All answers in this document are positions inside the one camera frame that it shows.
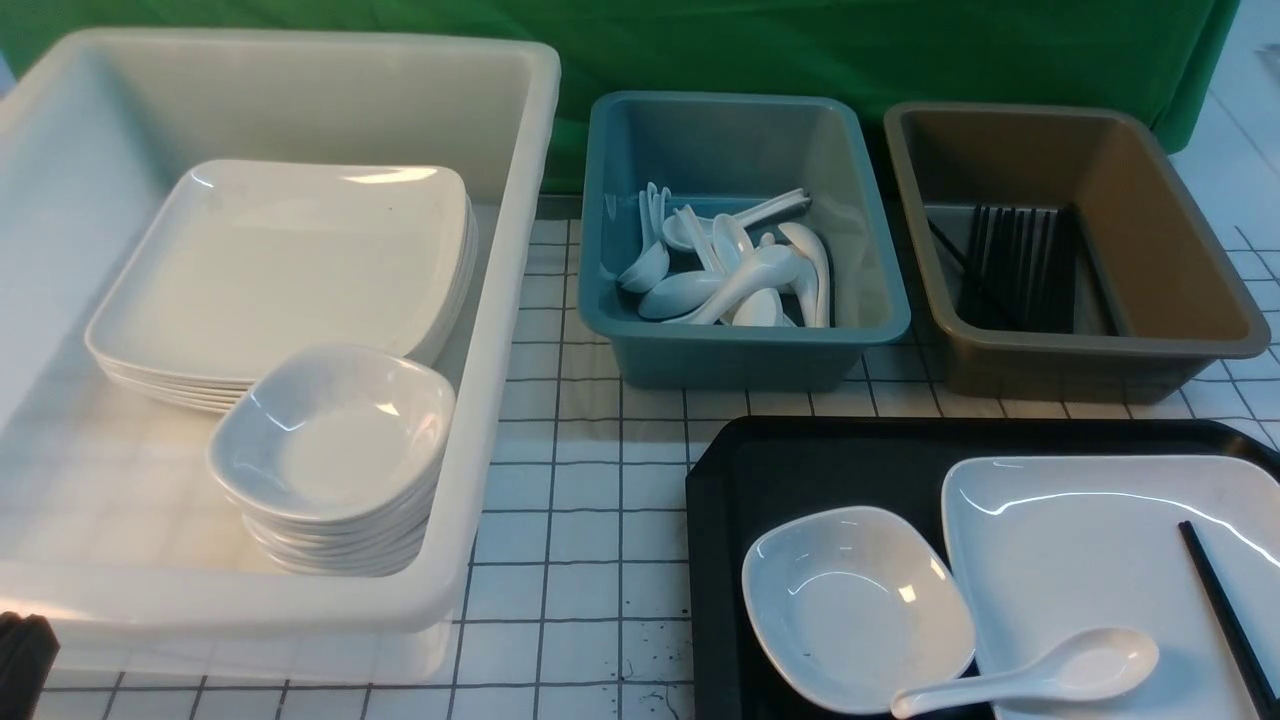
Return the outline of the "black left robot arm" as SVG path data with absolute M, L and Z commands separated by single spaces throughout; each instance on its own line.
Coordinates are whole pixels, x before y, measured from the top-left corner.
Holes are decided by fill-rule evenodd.
M 1 719 L 31 719 L 60 650 L 49 620 L 1 615 Z

